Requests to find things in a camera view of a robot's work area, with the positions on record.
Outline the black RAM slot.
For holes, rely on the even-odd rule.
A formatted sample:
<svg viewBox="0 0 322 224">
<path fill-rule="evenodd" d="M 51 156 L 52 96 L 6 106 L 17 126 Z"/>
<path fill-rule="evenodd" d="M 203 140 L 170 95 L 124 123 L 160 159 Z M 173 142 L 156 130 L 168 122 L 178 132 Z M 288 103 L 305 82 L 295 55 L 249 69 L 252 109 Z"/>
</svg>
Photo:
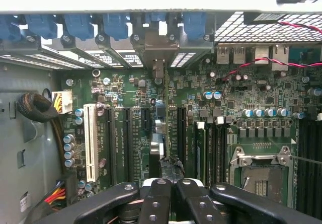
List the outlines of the black RAM slot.
<svg viewBox="0 0 322 224">
<path fill-rule="evenodd" d="M 305 120 L 299 120 L 299 144 L 298 144 L 298 156 L 306 157 L 306 139 L 305 139 Z M 305 169 L 306 163 L 304 160 L 298 160 L 298 197 L 297 197 L 297 209 L 300 212 L 305 212 Z"/>
<path fill-rule="evenodd" d="M 207 185 L 207 130 L 205 122 L 196 122 L 195 142 L 196 176 L 203 183 L 203 185 Z"/>
<path fill-rule="evenodd" d="M 213 124 L 208 124 L 208 185 L 214 181 L 214 140 Z"/>
<path fill-rule="evenodd" d="M 222 127 L 222 148 L 221 148 L 221 153 L 222 153 L 222 171 L 221 171 L 221 178 L 222 182 L 226 182 L 227 178 L 227 125 L 223 125 Z"/>
<path fill-rule="evenodd" d="M 315 127 L 314 124 L 310 121 L 308 123 L 309 129 L 308 133 L 308 149 L 307 149 L 307 158 L 310 160 L 314 160 L 314 140 L 315 140 Z M 307 164 L 308 167 L 308 182 L 307 182 L 307 213 L 309 215 L 313 215 L 313 207 L 312 207 L 312 199 L 313 199 L 313 181 L 314 181 L 314 163 L 309 162 Z"/>
<path fill-rule="evenodd" d="M 317 123 L 317 136 L 315 144 L 315 157 L 320 164 L 316 166 L 316 200 L 315 214 L 316 217 L 322 219 L 322 121 Z"/>
<path fill-rule="evenodd" d="M 216 126 L 216 181 L 221 180 L 221 124 L 215 121 Z"/>
</svg>

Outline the CPU socket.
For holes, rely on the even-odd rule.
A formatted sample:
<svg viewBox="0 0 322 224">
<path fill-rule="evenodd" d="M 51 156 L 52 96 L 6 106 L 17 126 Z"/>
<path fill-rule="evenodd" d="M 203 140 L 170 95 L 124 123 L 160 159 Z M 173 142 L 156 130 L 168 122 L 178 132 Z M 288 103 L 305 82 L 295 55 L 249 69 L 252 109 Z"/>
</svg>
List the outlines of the CPU socket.
<svg viewBox="0 0 322 224">
<path fill-rule="evenodd" d="M 293 207 L 294 164 L 291 149 L 284 145 L 276 154 L 247 154 L 233 149 L 227 182 L 250 193 Z"/>
</svg>

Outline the long black expansion slot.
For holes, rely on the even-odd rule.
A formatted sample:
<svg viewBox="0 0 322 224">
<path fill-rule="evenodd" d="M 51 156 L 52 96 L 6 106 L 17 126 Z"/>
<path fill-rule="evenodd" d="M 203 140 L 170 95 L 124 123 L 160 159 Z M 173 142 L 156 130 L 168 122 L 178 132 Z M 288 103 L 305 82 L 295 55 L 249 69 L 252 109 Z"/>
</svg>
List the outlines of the long black expansion slot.
<svg viewBox="0 0 322 224">
<path fill-rule="evenodd" d="M 128 182 L 134 181 L 133 170 L 133 131 L 132 131 L 132 110 L 129 107 L 123 108 L 123 143 L 124 143 L 124 168 L 125 179 Z"/>
<path fill-rule="evenodd" d="M 112 108 L 105 110 L 106 141 L 108 146 L 109 170 L 111 186 L 117 184 L 116 175 L 116 144 L 115 144 L 115 113 Z"/>
<path fill-rule="evenodd" d="M 177 108 L 177 152 L 182 163 L 185 159 L 186 146 L 186 108 Z"/>
</svg>

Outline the short black expansion slot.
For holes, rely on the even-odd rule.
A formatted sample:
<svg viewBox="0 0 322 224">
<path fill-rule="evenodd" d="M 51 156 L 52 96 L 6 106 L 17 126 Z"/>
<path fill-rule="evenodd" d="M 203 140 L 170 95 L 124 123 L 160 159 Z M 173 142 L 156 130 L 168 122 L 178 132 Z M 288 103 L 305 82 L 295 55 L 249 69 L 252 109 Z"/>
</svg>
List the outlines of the short black expansion slot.
<svg viewBox="0 0 322 224">
<path fill-rule="evenodd" d="M 150 108 L 144 107 L 141 108 L 141 128 L 144 131 L 150 131 Z"/>
</svg>

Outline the white expansion slot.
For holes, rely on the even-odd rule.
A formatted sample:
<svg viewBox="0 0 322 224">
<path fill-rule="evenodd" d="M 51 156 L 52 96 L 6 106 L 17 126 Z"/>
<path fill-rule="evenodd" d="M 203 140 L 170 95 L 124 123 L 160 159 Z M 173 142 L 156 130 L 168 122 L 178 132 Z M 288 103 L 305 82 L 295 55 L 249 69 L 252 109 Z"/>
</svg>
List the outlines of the white expansion slot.
<svg viewBox="0 0 322 224">
<path fill-rule="evenodd" d="M 87 182 L 96 182 L 99 177 L 96 106 L 84 104 L 83 109 Z"/>
</svg>

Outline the socket locking lever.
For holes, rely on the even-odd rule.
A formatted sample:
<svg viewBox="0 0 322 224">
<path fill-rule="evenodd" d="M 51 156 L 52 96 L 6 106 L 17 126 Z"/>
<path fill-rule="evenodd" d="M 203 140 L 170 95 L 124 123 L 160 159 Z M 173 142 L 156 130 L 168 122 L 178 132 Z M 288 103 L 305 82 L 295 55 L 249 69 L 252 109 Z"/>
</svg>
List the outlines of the socket locking lever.
<svg viewBox="0 0 322 224">
<path fill-rule="evenodd" d="M 289 158 L 292 159 L 292 160 L 300 160 L 300 161 L 305 161 L 305 162 L 309 162 L 309 163 L 313 163 L 313 164 L 322 165 L 321 161 L 311 160 L 311 159 L 308 159 L 308 158 L 292 156 L 292 155 L 289 155 Z"/>
</svg>

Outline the green motherboard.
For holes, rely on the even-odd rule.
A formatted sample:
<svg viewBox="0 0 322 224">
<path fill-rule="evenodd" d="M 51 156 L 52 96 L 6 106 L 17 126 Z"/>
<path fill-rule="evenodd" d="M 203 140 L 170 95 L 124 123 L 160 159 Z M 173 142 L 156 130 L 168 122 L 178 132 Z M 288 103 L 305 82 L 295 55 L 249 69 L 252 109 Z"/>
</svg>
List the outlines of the green motherboard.
<svg viewBox="0 0 322 224">
<path fill-rule="evenodd" d="M 299 120 L 304 119 L 306 157 L 308 123 L 322 121 L 322 54 L 317 47 L 290 47 L 274 61 L 258 59 L 237 66 L 229 58 L 212 55 L 192 68 L 168 69 L 170 155 L 150 164 L 150 131 L 141 128 L 141 108 L 147 104 L 145 69 L 94 69 L 64 73 L 63 91 L 72 91 L 72 112 L 63 119 L 65 165 L 74 173 L 75 200 L 92 197 L 111 186 L 105 110 L 115 113 L 117 184 L 126 181 L 124 168 L 123 108 L 132 110 L 134 181 L 142 186 L 149 178 L 172 182 L 196 176 L 195 124 L 207 130 L 207 185 L 216 181 L 215 121 L 227 125 L 227 178 L 236 146 L 247 154 L 276 154 L 286 145 L 298 156 Z M 87 182 L 84 104 L 95 104 L 97 114 L 99 177 Z M 186 108 L 186 146 L 182 163 L 177 152 L 177 108 Z M 213 124 L 214 181 L 208 185 L 208 124 Z"/>
</svg>

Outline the white power connector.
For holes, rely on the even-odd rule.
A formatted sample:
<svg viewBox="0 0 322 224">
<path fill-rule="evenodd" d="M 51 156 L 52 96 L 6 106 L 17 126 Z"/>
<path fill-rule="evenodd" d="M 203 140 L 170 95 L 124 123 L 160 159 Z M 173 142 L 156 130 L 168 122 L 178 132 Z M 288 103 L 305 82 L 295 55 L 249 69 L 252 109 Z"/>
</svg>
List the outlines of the white power connector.
<svg viewBox="0 0 322 224">
<path fill-rule="evenodd" d="M 52 105 L 58 114 L 70 113 L 72 111 L 72 91 L 52 92 Z"/>
</svg>

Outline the open black PC case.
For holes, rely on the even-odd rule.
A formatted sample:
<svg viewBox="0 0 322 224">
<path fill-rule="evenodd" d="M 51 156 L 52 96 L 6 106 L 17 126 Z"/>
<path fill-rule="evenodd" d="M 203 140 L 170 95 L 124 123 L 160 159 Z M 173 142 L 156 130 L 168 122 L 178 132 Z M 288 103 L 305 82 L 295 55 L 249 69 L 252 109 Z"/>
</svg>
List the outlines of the open black PC case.
<svg viewBox="0 0 322 224">
<path fill-rule="evenodd" d="M 322 13 L 0 14 L 0 224 L 322 224 Z"/>
</svg>

